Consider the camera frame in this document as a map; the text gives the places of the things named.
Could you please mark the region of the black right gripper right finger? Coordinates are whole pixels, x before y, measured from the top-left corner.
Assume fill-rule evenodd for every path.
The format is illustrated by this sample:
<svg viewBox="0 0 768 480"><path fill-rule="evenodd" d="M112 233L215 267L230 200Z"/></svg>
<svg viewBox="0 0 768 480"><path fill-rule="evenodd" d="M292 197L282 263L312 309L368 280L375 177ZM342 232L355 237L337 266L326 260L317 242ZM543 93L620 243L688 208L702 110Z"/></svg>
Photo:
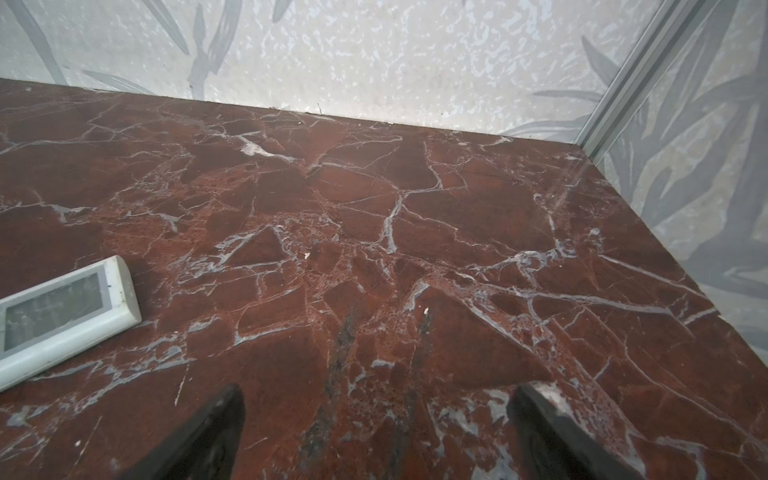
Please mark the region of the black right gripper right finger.
<svg viewBox="0 0 768 480"><path fill-rule="evenodd" d="M532 384L507 404L526 472L532 479L639 479L641 475L591 438Z"/></svg>

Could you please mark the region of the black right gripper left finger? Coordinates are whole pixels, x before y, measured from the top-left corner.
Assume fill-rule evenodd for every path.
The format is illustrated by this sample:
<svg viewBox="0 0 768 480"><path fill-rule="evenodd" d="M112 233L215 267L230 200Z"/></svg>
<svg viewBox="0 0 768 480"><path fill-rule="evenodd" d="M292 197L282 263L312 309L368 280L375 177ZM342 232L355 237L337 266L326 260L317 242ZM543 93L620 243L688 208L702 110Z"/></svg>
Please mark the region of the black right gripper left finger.
<svg viewBox="0 0 768 480"><path fill-rule="evenodd" d="M243 393L225 386L120 479L229 479L246 417Z"/></svg>

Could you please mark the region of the white remote with display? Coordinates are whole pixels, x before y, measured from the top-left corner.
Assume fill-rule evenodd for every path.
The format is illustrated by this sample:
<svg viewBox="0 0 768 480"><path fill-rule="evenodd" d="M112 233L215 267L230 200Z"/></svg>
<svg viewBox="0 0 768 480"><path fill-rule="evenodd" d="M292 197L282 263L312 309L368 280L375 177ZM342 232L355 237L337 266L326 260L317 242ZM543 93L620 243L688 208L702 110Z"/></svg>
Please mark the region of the white remote with display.
<svg viewBox="0 0 768 480"><path fill-rule="evenodd" d="M1 300L3 391L142 321L125 260L112 256Z"/></svg>

